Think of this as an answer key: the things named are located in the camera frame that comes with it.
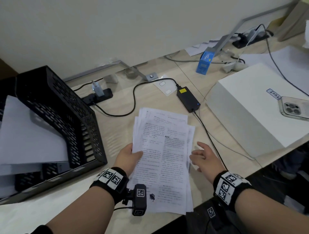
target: blue box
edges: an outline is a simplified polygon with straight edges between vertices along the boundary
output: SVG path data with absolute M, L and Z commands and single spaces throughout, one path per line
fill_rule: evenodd
M 208 68 L 209 68 L 209 65 L 211 64 L 211 61 L 214 58 L 214 52 L 208 51 L 207 49 L 203 53 L 200 61 L 198 62 L 198 66 L 197 66 L 197 69 L 196 69 L 196 72 L 200 73 L 202 75 L 206 75 Z

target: black mesh file tray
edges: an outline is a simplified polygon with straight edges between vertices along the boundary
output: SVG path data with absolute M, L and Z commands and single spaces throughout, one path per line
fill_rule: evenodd
M 0 204 L 23 201 L 42 191 L 107 164 L 94 111 L 48 66 L 0 81 L 0 121 L 7 95 L 17 97 L 65 139 L 70 170 L 45 163 L 42 172 L 15 176 L 18 193 Z

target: desk surface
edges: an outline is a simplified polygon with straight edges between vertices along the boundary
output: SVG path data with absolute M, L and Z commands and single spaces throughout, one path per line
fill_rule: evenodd
M 278 43 L 275 38 L 272 38 L 270 40 L 271 50 L 276 51 L 286 45 L 300 46 L 304 43 L 303 38 L 304 35 L 301 34 L 283 43 Z M 243 51 L 243 49 L 237 50 L 236 48 L 232 48 L 230 45 L 225 47 L 225 49 L 228 48 L 231 48 L 237 53 Z M 249 46 L 246 53 L 261 53 L 265 50 L 266 43 L 262 41 Z M 189 57 L 189 55 L 182 50 L 178 54 L 172 55 L 172 58 L 187 60 L 198 59 L 199 56 L 200 55 Z M 226 74 L 220 70 L 221 65 L 212 64 L 207 75 L 203 76 L 195 72 L 196 66 L 197 62 L 175 63 L 161 57 L 140 66 L 139 70 L 144 74 L 157 72 L 159 77 L 166 74 L 174 78 L 179 85 L 187 86 L 194 96 L 202 102 L 203 96 L 208 90 L 217 80 L 225 77 Z M 117 75 L 119 77 L 118 84 L 107 84 L 107 87 L 112 89 L 114 97 L 101 102 L 99 105 L 107 113 L 120 115 L 131 111 L 133 108 L 132 90 L 136 84 L 141 82 L 141 78 L 128 79 L 123 71 L 118 72 Z M 100 82 L 103 87 L 106 87 L 103 81 Z M 136 109 L 129 116 L 118 118 L 109 117 L 102 114 L 96 107 L 93 108 L 97 116 L 103 145 L 108 158 L 108 165 L 106 167 L 112 166 L 119 150 L 126 144 L 132 142 L 134 117 L 138 116 L 141 107 L 156 108 L 188 115 L 188 124 L 196 127 L 193 148 L 197 148 L 197 141 L 202 141 L 210 145 L 203 127 L 193 114 L 189 114 L 186 111 L 176 97 L 176 93 L 166 97 L 153 84 L 139 86 L 135 92 Z M 86 96 L 88 93 L 90 93 L 89 86 L 77 91 L 77 94 L 81 97 Z M 205 102 L 201 105 L 201 118 L 209 132 L 216 139 L 234 151 L 247 155 L 209 110 Z M 256 162 L 231 151 L 217 141 L 214 141 L 214 143 L 228 169 L 243 177 L 247 177 L 259 170 L 261 168 L 260 165 L 266 166 L 298 146 L 295 145 L 278 152 L 260 156 L 257 158 L 258 162 Z M 32 232 L 38 225 L 47 223 L 84 193 L 99 171 L 101 171 L 101 169 L 94 170 L 87 175 L 60 185 L 55 189 L 51 189 L 25 202 L 0 206 L 0 226 L 2 233 L 28 233 Z M 212 185 L 201 173 L 194 170 L 194 168 L 190 170 L 190 185 L 194 207 L 212 197 Z M 134 217 L 128 210 L 119 210 L 114 212 L 106 233 L 152 233 L 177 217 L 179 217 L 179 215 L 173 213 L 146 214 L 143 217 Z

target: black sleeve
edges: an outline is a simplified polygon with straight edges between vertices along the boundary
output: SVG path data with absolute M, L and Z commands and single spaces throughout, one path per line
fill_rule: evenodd
M 53 232 L 49 227 L 40 225 L 31 234 L 53 234 Z

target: white wall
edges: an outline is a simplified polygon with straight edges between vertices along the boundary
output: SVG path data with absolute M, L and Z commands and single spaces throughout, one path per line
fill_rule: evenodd
M 243 18 L 292 0 L 0 0 L 0 58 L 17 72 L 61 78 L 136 65 L 228 34 Z

